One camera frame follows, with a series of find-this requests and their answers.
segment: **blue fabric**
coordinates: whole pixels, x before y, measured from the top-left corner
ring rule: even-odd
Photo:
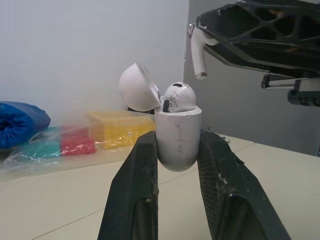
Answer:
[[[0,101],[0,149],[28,142],[50,124],[44,110],[22,102]]]

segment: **table surface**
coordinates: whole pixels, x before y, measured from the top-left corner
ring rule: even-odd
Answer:
[[[226,137],[259,179],[293,240],[320,236],[320,159]],[[31,175],[0,183],[0,239],[96,240],[111,181],[123,161]],[[195,164],[158,166],[159,240],[209,240]]]

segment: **plastic bag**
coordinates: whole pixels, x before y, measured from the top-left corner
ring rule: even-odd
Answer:
[[[109,111],[84,116],[84,121],[77,117],[52,125],[15,147],[2,164],[0,181],[3,171],[17,177],[124,161],[138,137],[156,130],[151,114]]]

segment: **white earbud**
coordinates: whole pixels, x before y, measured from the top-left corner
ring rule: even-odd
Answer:
[[[196,108],[196,94],[186,83],[176,82],[165,91],[163,111],[165,113],[181,113]]]
[[[191,54],[193,60],[194,75],[197,79],[202,80],[207,78],[207,69],[205,64],[204,46],[217,45],[219,42],[208,36],[204,31],[195,27],[194,24],[189,26],[189,35],[191,37]]]

